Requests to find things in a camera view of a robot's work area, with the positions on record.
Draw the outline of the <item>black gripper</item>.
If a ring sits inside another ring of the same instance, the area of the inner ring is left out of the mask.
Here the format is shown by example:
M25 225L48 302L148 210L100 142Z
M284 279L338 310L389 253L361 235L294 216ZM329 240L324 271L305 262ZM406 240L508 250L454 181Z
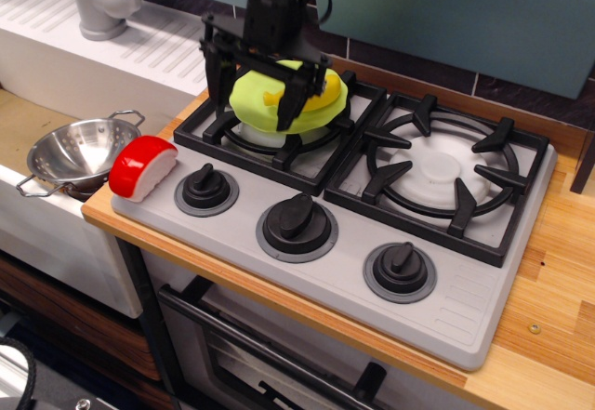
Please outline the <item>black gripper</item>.
M277 131L288 130L308 99L322 93L328 58L303 35L317 19L308 0L247 0L241 18L206 13L200 47L205 56L209 97L225 112L242 65L284 83L277 108Z

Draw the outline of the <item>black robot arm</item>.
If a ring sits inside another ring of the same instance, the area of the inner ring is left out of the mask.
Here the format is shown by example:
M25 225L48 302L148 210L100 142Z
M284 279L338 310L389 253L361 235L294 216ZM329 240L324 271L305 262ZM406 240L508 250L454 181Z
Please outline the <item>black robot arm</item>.
M236 19L208 13L202 16L209 96L223 109L232 93L236 67L244 66L284 84L276 129L286 131L306 101L321 95L324 73L331 62L311 45L303 25L314 23L308 0L247 0L245 16Z

